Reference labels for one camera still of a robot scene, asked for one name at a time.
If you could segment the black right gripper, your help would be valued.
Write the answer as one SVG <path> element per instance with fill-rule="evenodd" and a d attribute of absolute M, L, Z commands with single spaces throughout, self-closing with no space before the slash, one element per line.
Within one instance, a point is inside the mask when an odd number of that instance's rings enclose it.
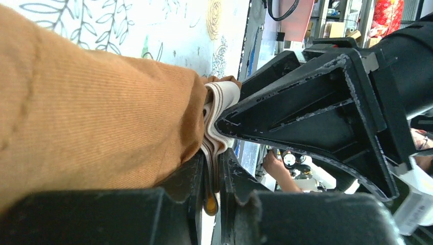
<path fill-rule="evenodd" d="M 381 201 L 397 198 L 385 156 L 408 164 L 416 150 L 407 121 L 432 109 L 432 14 L 370 49 L 379 64 L 370 75 L 379 103 L 357 50 L 306 50 L 305 63 L 284 51 L 243 81 L 239 102 L 216 120 L 217 131 L 309 155 L 355 177 Z"/>

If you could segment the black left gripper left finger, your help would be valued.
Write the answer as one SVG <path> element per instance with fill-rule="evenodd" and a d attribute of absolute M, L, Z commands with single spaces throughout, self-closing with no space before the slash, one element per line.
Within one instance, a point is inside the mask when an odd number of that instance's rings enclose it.
<path fill-rule="evenodd" d="M 155 188 L 47 191 L 1 217 L 1 244 L 199 244 L 204 155 Z"/>

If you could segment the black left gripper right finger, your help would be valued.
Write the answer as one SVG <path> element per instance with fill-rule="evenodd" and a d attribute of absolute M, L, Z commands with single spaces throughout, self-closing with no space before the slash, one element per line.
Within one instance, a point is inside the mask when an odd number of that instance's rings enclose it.
<path fill-rule="evenodd" d="M 272 192 L 220 155 L 222 244 L 402 244 L 388 209 L 370 194 Z"/>

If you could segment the brown boxer underwear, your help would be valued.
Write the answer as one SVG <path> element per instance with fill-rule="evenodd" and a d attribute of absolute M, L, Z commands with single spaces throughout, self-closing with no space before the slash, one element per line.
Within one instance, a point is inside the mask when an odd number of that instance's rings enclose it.
<path fill-rule="evenodd" d="M 151 59 L 85 50 L 1 6 L 1 213 L 47 190 L 151 187 L 200 149 L 210 89 Z"/>

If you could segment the operator hand in background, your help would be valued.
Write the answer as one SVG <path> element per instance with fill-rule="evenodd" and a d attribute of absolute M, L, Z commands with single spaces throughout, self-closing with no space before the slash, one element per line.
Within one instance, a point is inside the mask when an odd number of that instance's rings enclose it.
<path fill-rule="evenodd" d="M 268 151 L 262 165 L 264 170 L 276 180 L 282 191 L 302 193 L 302 189 L 296 185 L 290 171 L 285 168 L 282 160 L 277 159 L 273 151 Z"/>

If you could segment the floral patterned table mat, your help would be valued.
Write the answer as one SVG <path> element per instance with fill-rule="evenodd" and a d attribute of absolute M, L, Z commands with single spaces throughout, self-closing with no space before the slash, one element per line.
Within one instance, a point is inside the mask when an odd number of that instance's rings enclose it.
<path fill-rule="evenodd" d="M 249 1 L 3 0 L 78 46 L 236 76 Z"/>

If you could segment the black mounting base rail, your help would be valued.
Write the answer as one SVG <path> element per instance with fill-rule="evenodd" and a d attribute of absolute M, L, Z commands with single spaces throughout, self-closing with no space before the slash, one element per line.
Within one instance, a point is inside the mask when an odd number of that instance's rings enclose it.
<path fill-rule="evenodd" d="M 237 76 L 241 82 L 257 70 L 267 8 L 267 1 L 249 1 Z"/>

